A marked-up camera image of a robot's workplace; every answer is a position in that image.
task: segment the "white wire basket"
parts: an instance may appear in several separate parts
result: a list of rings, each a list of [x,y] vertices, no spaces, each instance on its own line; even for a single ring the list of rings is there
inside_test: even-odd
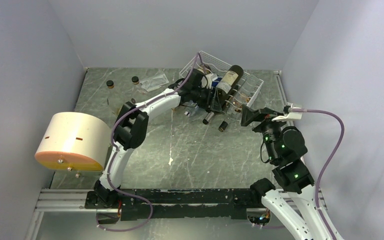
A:
[[[202,57],[202,62],[205,65],[208,65],[211,68],[211,72],[217,74],[219,77],[223,77],[232,66],[204,51],[199,51],[199,54]],[[194,58],[192,58],[190,62],[179,72],[180,78],[186,78],[188,72],[192,69],[193,63]],[[196,64],[198,66],[201,65],[201,61],[198,59]],[[245,104],[248,107],[251,107],[256,100],[263,83],[263,80],[245,71],[242,78],[237,83],[239,85],[238,91],[233,96],[231,95],[231,98],[227,101],[228,106],[225,110],[225,114],[230,118],[239,119],[241,117],[240,113],[242,112],[242,105]]]

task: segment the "black bracket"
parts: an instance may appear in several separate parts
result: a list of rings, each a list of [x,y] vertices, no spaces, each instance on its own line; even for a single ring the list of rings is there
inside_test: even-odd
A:
[[[134,108],[136,105],[129,101],[126,102],[121,107],[117,120]],[[124,150],[139,147],[147,136],[149,118],[148,114],[141,110],[129,114],[115,128],[114,141],[120,143]]]
[[[301,189],[308,185],[314,185],[314,179],[309,169],[297,159],[285,166],[278,166],[272,170],[274,179],[286,192],[301,194]]]
[[[268,191],[276,189],[275,185],[273,185],[273,183],[267,178],[263,178],[254,182],[250,188],[251,190],[255,191],[256,196],[258,197],[258,201],[260,202],[261,197],[264,197]]]

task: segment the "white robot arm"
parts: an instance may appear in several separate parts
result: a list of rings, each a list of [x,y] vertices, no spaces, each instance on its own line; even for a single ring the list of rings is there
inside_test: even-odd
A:
[[[141,105],[146,106],[146,107],[142,108],[141,111],[144,113],[147,113],[147,115],[149,116],[148,120],[151,121],[153,118],[164,113],[165,111],[179,106],[179,104],[181,102],[181,97],[177,93],[172,94],[172,95],[167,95],[171,92],[174,92],[174,90],[167,88],[166,90],[164,90],[159,95],[157,95],[153,98],[150,98],[149,100],[146,100],[144,102],[137,103],[137,105],[138,106],[141,106]],[[149,103],[151,100],[153,100],[159,96],[166,96],[166,97],[163,97],[160,100],[153,102],[149,105],[146,104],[146,103]],[[120,150],[116,154],[115,147],[112,148],[112,152],[111,152],[109,159],[111,159],[114,154],[116,154],[116,158],[115,158],[114,162],[112,163],[110,172],[108,172],[109,164],[107,164],[105,166],[105,170],[104,170],[102,176],[99,179],[102,186],[104,186],[108,190],[112,190],[111,186],[108,183],[108,173],[110,173],[111,181],[115,184],[116,187],[119,187],[120,183],[122,182],[123,172],[126,168],[126,165],[129,161],[129,158],[132,155],[133,151],[135,150],[134,148],[129,148],[127,150],[124,150],[123,146],[119,142],[115,142],[115,144],[118,146],[118,148]]]

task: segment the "purple cable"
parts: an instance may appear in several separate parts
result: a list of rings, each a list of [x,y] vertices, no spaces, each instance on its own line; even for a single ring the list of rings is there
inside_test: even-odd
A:
[[[171,96],[171,95],[177,93],[177,92],[183,87],[183,85],[185,85],[185,83],[189,80],[189,77],[190,77],[191,74],[192,74],[192,69],[195,67],[195,64],[197,63],[198,57],[199,57],[199,59],[201,60],[202,65],[204,65],[203,60],[202,60],[202,58],[201,58],[201,54],[198,52],[198,53],[195,55],[195,58],[193,59],[193,63],[192,63],[192,68],[191,68],[191,70],[189,71],[189,73],[187,74],[187,76],[185,77],[185,79],[181,82],[181,84],[180,84],[174,91],[172,91],[172,92],[170,92],[170,93],[167,93],[166,95],[160,95],[160,96],[158,96],[158,97],[156,97],[156,98],[150,100],[150,101],[147,102],[146,104],[147,104],[147,105],[152,104],[152,103],[154,103],[154,102],[156,102],[156,101],[158,101],[158,100],[160,100],[160,99],[162,99],[162,98],[165,98],[166,96]],[[111,128],[111,139],[110,139],[110,141],[111,141],[111,145],[112,145],[113,147],[115,147],[115,153],[112,155],[112,158],[111,158],[111,160],[110,160],[109,163],[108,163],[108,171],[107,171],[107,177],[106,177],[106,179],[108,180],[108,184],[111,186],[111,188],[113,188],[116,192],[119,192],[119,193],[121,193],[121,194],[123,194],[123,195],[125,195],[125,196],[129,196],[129,197],[132,197],[132,198],[140,199],[140,200],[146,202],[146,203],[149,205],[150,213],[149,213],[148,218],[147,218],[144,222],[138,224],[137,226],[134,226],[134,227],[131,227],[131,228],[127,228],[127,229],[110,229],[110,228],[103,227],[103,226],[101,226],[101,225],[99,224],[99,221],[98,221],[98,215],[96,215],[96,218],[95,218],[95,219],[96,219],[96,224],[97,224],[96,226],[97,226],[98,228],[104,230],[104,231],[110,231],[110,232],[127,232],[127,231],[132,231],[132,230],[138,229],[138,228],[144,226],[145,224],[147,224],[147,223],[149,222],[149,220],[151,219],[152,214],[154,213],[154,208],[153,208],[153,206],[152,206],[152,203],[151,203],[148,199],[146,199],[146,198],[144,198],[144,197],[142,197],[142,196],[138,196],[138,195],[135,195],[135,194],[131,194],[131,193],[128,193],[128,192],[125,192],[125,191],[122,191],[122,190],[116,188],[116,186],[113,185],[113,183],[111,182],[111,179],[110,179],[111,167],[113,166],[113,162],[114,162],[114,159],[116,159],[117,153],[120,151],[119,147],[118,147],[118,146],[116,145],[116,143],[114,142],[114,131],[116,130],[116,127],[120,124],[120,122],[121,122],[123,119],[125,119],[127,116],[129,116],[130,114],[134,113],[135,111],[137,111],[137,110],[139,110],[139,109],[141,109],[141,108],[143,108],[143,107],[145,107],[145,105],[138,106],[138,107],[133,108],[132,110],[128,111],[126,114],[124,114],[123,116],[121,116],[121,117],[115,122],[114,126]]]
[[[335,237],[335,234],[334,234],[334,231],[332,231],[332,228],[331,226],[329,225],[328,221],[326,220],[326,217],[325,215],[323,214],[322,210],[320,210],[320,203],[319,203],[319,188],[320,188],[320,181],[322,180],[322,176],[323,174],[325,173],[325,170],[326,168],[328,167],[329,163],[331,162],[332,158],[334,157],[335,153],[337,152],[338,148],[339,148],[339,145],[341,144],[342,142],[342,139],[344,138],[344,132],[345,132],[345,126],[344,126],[344,122],[342,122],[341,118],[339,116],[337,116],[336,114],[334,113],[331,113],[329,111],[323,111],[323,110],[314,110],[314,109],[297,109],[297,108],[291,108],[290,109],[291,112],[296,112],[296,113],[317,113],[317,114],[326,114],[326,115],[329,115],[329,116],[332,116],[334,117],[340,124],[340,135],[339,135],[339,139],[335,145],[335,147],[333,148],[333,151],[332,153],[329,155],[329,157],[327,158],[326,162],[324,163],[323,167],[321,168],[321,171],[320,171],[320,174],[318,175],[318,178],[317,180],[315,181],[315,193],[314,193],[314,199],[316,199],[315,201],[315,205],[318,209],[318,213],[320,214],[320,217],[321,219],[323,220],[323,223],[324,225],[326,225],[327,227],[327,230],[329,230],[329,233],[330,235],[332,236],[333,240],[337,240],[337,238]]]

